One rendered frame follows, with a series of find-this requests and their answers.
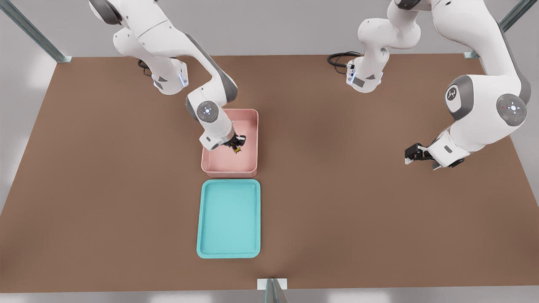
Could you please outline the pink rectangular box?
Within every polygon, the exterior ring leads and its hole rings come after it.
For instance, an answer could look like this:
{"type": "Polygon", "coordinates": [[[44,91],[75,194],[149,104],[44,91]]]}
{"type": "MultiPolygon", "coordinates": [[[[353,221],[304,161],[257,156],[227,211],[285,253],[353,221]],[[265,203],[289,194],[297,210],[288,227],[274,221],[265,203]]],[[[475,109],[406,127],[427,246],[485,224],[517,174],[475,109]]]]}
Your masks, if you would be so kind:
{"type": "Polygon", "coordinates": [[[246,142],[237,154],[227,146],[202,148],[201,168],[212,178],[254,178],[257,175],[259,115],[254,109],[224,109],[238,135],[246,142]]]}

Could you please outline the pale blue-green tray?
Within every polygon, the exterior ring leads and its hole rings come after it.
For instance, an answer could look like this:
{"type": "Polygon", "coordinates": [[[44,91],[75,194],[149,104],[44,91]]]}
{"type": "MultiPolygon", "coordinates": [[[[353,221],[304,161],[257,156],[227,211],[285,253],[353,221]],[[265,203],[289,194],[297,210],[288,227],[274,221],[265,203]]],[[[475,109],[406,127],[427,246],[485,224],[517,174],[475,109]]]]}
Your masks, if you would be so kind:
{"type": "Polygon", "coordinates": [[[254,258],[260,253],[257,180],[207,180],[202,185],[196,250],[203,259],[254,258]]]}

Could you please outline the silver frame post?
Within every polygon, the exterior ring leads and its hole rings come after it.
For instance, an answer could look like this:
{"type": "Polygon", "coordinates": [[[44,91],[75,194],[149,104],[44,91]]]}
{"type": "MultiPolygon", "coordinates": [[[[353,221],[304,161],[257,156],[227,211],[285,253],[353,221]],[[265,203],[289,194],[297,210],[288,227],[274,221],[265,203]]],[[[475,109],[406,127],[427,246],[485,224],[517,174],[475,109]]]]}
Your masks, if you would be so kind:
{"type": "Polygon", "coordinates": [[[0,0],[0,10],[54,59],[56,63],[70,63],[72,61],[72,57],[62,54],[10,0],[0,0]]]}
{"type": "Polygon", "coordinates": [[[286,278],[257,279],[257,290],[264,290],[264,303],[288,303],[283,291],[287,289],[286,278]]]}
{"type": "Polygon", "coordinates": [[[539,27],[539,0],[484,0],[489,12],[498,22],[507,38],[512,38],[518,49],[535,48],[539,27]]]}

